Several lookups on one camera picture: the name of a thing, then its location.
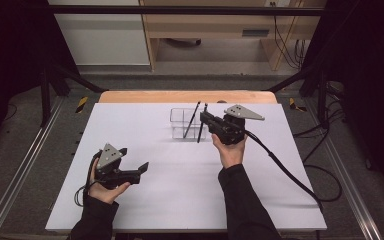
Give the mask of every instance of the clear plastic organizer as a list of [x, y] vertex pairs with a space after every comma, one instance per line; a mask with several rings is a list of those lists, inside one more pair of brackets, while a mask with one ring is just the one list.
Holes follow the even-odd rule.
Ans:
[[[172, 108], [170, 111], [170, 123], [172, 127], [173, 139], [187, 139], [198, 140], [199, 128], [201, 127], [201, 121], [199, 120], [199, 113], [203, 109], [198, 109], [195, 113], [195, 117], [192, 120], [191, 126], [188, 129], [189, 123], [194, 114], [195, 108]], [[207, 125], [203, 125], [201, 132], [201, 140], [206, 138]]]

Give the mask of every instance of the hazard tape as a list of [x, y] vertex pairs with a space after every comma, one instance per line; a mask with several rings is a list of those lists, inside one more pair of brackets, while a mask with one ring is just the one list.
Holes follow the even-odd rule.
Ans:
[[289, 98], [289, 108], [294, 109], [294, 110], [298, 110], [301, 112], [307, 112], [306, 107], [298, 107], [297, 105], [295, 105], [295, 100], [293, 98]]
[[87, 97], [82, 97], [82, 99], [80, 99], [79, 105], [77, 106], [77, 109], [76, 109], [76, 113], [81, 113], [83, 111], [86, 101], [87, 101]]

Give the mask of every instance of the white tabletop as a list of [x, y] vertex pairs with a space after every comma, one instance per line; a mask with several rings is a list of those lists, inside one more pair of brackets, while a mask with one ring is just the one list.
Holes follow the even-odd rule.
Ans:
[[[82, 208], [74, 193], [83, 186], [92, 156], [110, 143], [127, 148], [121, 170], [149, 168], [138, 185], [117, 198], [116, 232], [219, 232], [226, 229], [224, 197], [217, 175], [222, 166], [209, 133], [201, 143], [172, 138], [170, 111], [196, 103], [97, 103], [46, 225], [50, 231], [70, 231]], [[233, 104], [209, 104], [222, 117]], [[247, 120], [246, 129], [311, 188], [280, 104], [241, 104], [265, 117]], [[290, 180], [268, 154], [248, 138], [244, 166], [251, 183], [279, 231], [326, 229], [314, 199]]]

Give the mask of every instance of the forearm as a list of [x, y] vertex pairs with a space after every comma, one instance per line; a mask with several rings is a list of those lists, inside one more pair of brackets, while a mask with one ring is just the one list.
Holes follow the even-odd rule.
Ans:
[[219, 181], [225, 197], [230, 240], [281, 239], [242, 164], [221, 170]]
[[111, 239], [112, 221], [118, 209], [118, 204], [112, 205], [88, 197], [84, 203], [82, 218], [71, 230], [68, 239]]

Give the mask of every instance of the person's left hand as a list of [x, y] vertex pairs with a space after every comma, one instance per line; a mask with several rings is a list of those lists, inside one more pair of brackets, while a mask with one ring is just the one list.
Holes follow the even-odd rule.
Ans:
[[[93, 170], [90, 174], [90, 181], [95, 181], [95, 169], [96, 165], [98, 164], [99, 158], [95, 159], [95, 162], [93, 163]], [[96, 198], [102, 202], [112, 204], [114, 200], [122, 194], [126, 189], [130, 186], [129, 182], [123, 183], [122, 185], [118, 186], [116, 189], [108, 190], [104, 186], [102, 186], [99, 182], [94, 183], [90, 189], [89, 189], [89, 196]]]

